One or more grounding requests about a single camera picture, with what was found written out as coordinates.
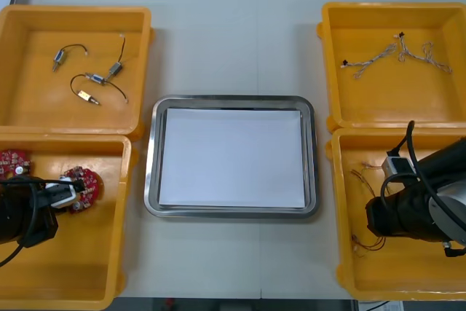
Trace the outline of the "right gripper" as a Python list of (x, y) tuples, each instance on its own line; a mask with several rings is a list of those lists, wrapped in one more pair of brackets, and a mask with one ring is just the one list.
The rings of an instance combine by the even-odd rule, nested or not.
[(422, 239), (424, 188), (405, 188), (366, 204), (367, 228), (377, 237)]

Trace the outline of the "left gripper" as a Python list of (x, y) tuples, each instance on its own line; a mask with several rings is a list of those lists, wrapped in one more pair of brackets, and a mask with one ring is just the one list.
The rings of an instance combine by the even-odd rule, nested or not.
[(51, 182), (33, 179), (27, 183), (31, 190), (26, 213), (26, 228), (20, 238), (24, 248), (32, 248), (51, 240), (58, 230), (56, 212), (73, 204), (73, 185), (77, 194), (87, 189), (82, 180), (60, 179)]

